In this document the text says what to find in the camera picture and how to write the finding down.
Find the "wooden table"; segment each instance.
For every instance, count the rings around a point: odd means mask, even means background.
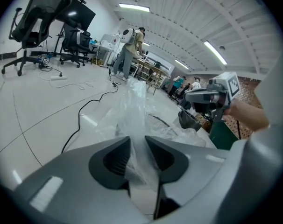
[[[161,75],[163,74],[163,75],[165,75],[166,77],[168,77],[169,74],[168,74],[167,72],[165,72],[165,71],[163,71],[163,70],[161,70],[161,69],[159,69],[159,68],[153,66],[153,65],[150,64],[149,62],[146,62],[145,60],[133,58],[133,61],[136,62],[136,63],[138,63],[138,64],[140,64],[140,65],[143,65],[144,67],[147,67],[147,68],[149,68],[149,69],[152,69],[153,72],[152,72],[151,75],[149,75],[149,76],[147,77],[146,83],[149,85],[149,87],[147,88],[147,90],[148,90],[151,86],[154,87],[154,93],[153,93],[153,95],[154,95],[156,89],[159,89],[159,88],[160,88],[160,86],[158,85],[158,82],[159,82],[159,79],[160,79]],[[156,82],[155,84],[154,84],[154,83],[151,83],[151,82],[149,81],[149,80],[151,79],[151,77],[153,77],[153,76],[155,76],[155,77],[157,78],[157,82]]]

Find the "white floor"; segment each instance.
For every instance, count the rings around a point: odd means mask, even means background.
[[[58,59],[52,58],[50,66],[68,76],[67,80],[55,81],[55,85],[92,80],[88,82],[92,87],[82,84],[85,90],[75,85],[57,89],[38,78],[37,64],[26,64],[21,77],[17,76],[14,66],[8,67],[2,76],[2,66],[10,61],[0,61],[0,183],[14,189],[32,172],[60,155],[69,136],[77,130],[78,111],[87,101],[99,99],[104,92],[116,88],[109,81],[108,70],[95,65],[77,68],[68,62],[60,65]],[[45,78],[52,75],[41,74]],[[101,139],[94,132],[98,122],[125,92],[127,86],[122,82],[117,93],[104,96],[100,103],[88,104],[81,112],[81,130],[67,149],[94,144]],[[153,96],[150,88],[147,96],[159,107],[160,118],[168,123],[175,120],[180,109],[165,92],[158,90]],[[154,206],[147,205],[146,200],[144,207],[144,214],[153,214]]]

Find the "monitor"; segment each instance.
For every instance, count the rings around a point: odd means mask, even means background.
[[[95,15],[96,14],[91,9],[80,1],[72,0],[72,3],[59,13],[56,19],[62,22],[72,19],[78,23],[79,29],[86,31]]]

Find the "brick wall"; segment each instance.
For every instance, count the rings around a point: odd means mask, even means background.
[[[209,79],[215,77],[216,75],[192,75],[192,76],[186,76],[187,80],[184,82],[184,85],[190,83],[192,84],[195,80],[194,77],[199,77],[200,78],[200,84],[202,88],[205,88],[208,84]],[[254,107],[261,108],[261,104],[254,94],[254,89],[257,87],[257,85],[260,83],[260,80],[253,80],[249,78],[244,78],[244,77],[239,77],[239,83],[241,86],[241,91],[238,95],[238,99],[242,100]],[[224,119],[226,120],[226,125],[232,130],[232,132],[239,137],[238,135],[238,129],[237,129],[237,123],[236,120],[227,115],[224,116]],[[242,139],[247,139],[252,131],[250,131],[245,125],[240,123],[240,133],[241,133],[241,138]]]

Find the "office chair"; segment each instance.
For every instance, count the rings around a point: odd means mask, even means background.
[[[93,47],[92,50],[90,50],[90,40],[92,40],[92,38],[90,37],[91,33],[84,31],[82,33],[80,33],[80,43],[79,45],[81,45],[82,47],[88,48],[88,51],[81,51],[80,53],[82,55],[84,55],[83,57],[83,61],[85,62],[85,60],[88,60],[87,55],[88,54],[96,54],[96,51],[94,51],[95,47]]]
[[[83,57],[78,56],[78,53],[88,52],[90,49],[77,44],[77,32],[79,32],[77,26],[77,22],[71,19],[64,23],[65,38],[62,42],[62,48],[65,52],[71,54],[61,55],[59,59],[61,65],[63,65],[65,61],[72,61],[77,63],[77,68],[80,67],[80,62],[82,62],[82,65],[85,66]]]
[[[19,7],[16,9],[9,39],[21,42],[22,48],[24,49],[23,57],[4,65],[1,70],[2,74],[6,72],[6,67],[13,64],[17,66],[17,63],[20,62],[20,69],[17,71],[18,76],[22,75],[22,68],[26,62],[43,64],[42,61],[26,56],[27,48],[38,47],[41,42],[48,38],[51,23],[61,11],[71,4],[71,2],[72,0],[29,0],[28,6],[18,25],[16,25],[16,18],[22,8]],[[42,20],[39,32],[33,32],[32,29],[38,19]]]

